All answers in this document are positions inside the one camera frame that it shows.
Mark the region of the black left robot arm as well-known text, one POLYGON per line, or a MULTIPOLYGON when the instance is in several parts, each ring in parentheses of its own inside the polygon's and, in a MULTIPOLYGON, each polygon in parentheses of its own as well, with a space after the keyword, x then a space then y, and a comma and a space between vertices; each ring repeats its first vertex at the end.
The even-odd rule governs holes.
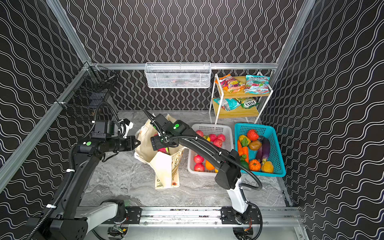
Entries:
POLYGON ((113 121, 100 120, 101 107, 111 108, 111 105, 102 102, 96 107, 91 129, 71 147, 63 182, 41 215, 27 221, 26 226, 31 230, 28 240, 83 240, 90 230, 107 220, 125 220, 126 210, 122 202, 109 202, 104 207, 97 207, 93 215, 76 216, 95 168, 108 160, 106 153, 116 156, 120 152, 133 151, 140 145, 135 136, 128 134, 134 125, 130 120, 119 119, 116 111, 113 111, 113 121))

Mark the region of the cream canvas grocery bag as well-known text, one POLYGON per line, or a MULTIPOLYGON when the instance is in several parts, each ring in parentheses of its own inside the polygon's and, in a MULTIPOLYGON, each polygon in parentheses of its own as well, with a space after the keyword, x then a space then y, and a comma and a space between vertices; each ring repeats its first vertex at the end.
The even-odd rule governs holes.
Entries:
POLYGON ((167 153, 154 151, 150 138, 157 134, 150 120, 136 133, 141 144, 135 149, 134 156, 142 163, 148 164, 155 172, 155 189, 171 189, 180 186, 179 165, 185 147, 169 148, 167 153))

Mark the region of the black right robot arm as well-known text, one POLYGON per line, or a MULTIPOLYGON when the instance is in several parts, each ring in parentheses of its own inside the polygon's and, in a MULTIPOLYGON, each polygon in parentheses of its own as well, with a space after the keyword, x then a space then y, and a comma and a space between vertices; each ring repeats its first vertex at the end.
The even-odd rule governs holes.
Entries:
POLYGON ((227 190, 230 196, 232 216, 224 219, 238 225, 251 224, 253 220, 251 211, 257 206, 247 200, 243 188, 259 191, 263 185, 255 174, 241 164, 238 152, 217 147, 181 120, 171 122, 161 114, 154 116, 145 109, 143 112, 150 120, 151 126, 158 132, 157 136, 151 137, 153 149, 175 148, 181 145, 203 157, 218 170, 215 181, 227 190))

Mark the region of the pink dragon fruit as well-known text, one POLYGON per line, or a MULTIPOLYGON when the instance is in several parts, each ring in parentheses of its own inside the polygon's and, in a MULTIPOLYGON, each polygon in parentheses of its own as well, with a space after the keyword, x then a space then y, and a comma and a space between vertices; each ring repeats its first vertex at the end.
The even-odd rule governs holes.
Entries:
POLYGON ((158 150, 158 152, 170 155, 169 148, 161 148, 161 149, 158 150))

